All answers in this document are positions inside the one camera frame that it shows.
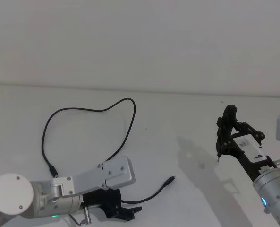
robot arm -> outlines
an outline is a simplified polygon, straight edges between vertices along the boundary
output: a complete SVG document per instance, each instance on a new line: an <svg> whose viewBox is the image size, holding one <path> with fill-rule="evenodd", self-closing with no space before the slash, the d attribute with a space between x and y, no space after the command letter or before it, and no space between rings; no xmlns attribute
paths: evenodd
<svg viewBox="0 0 280 227"><path fill-rule="evenodd" d="M129 221L134 219L134 213L142 208L122 208L119 188L134 182L135 175L127 157L106 161L79 175L54 178L50 181L29 182L21 175L1 175L0 226L17 215L24 218L42 218L71 214L80 209L84 209L84 223L90 224L90 206L101 207L109 218ZM107 196L117 199L108 202L105 200Z"/></svg>
<svg viewBox="0 0 280 227"><path fill-rule="evenodd" d="M231 155L240 162L261 197L265 213L271 213L280 225L280 168L263 152L261 141L265 135L246 122L238 122L236 111L235 106L228 105L223 117L218 118L218 158ZM232 135L233 128L238 132ZM280 116L276 138L280 141Z"/></svg>

